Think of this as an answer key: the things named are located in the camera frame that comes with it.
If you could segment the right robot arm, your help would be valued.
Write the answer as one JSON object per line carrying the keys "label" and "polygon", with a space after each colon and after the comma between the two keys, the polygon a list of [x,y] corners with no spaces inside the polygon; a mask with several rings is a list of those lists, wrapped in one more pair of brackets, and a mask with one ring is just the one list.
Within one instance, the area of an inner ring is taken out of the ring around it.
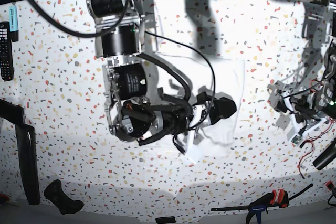
{"label": "right robot arm", "polygon": [[[146,31],[142,0],[88,0],[88,7],[101,33],[96,42],[97,54],[107,60],[103,73],[110,134],[140,146],[171,135],[173,145],[187,161],[199,162],[203,154],[194,143],[198,129],[231,117],[237,110],[235,102],[202,92],[195,104],[189,103],[191,89],[187,82],[143,51],[141,37]],[[158,88],[162,102],[152,104],[147,97],[149,78],[142,60],[165,70],[180,83],[184,95],[171,96]]]}

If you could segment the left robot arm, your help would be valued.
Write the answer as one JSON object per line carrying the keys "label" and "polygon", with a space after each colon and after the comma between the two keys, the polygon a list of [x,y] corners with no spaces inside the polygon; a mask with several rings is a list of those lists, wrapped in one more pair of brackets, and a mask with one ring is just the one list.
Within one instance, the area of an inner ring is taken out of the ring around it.
{"label": "left robot arm", "polygon": [[304,10],[301,60],[289,76],[268,86],[270,106],[288,115],[288,142],[299,147],[335,119],[335,0],[305,3]]}

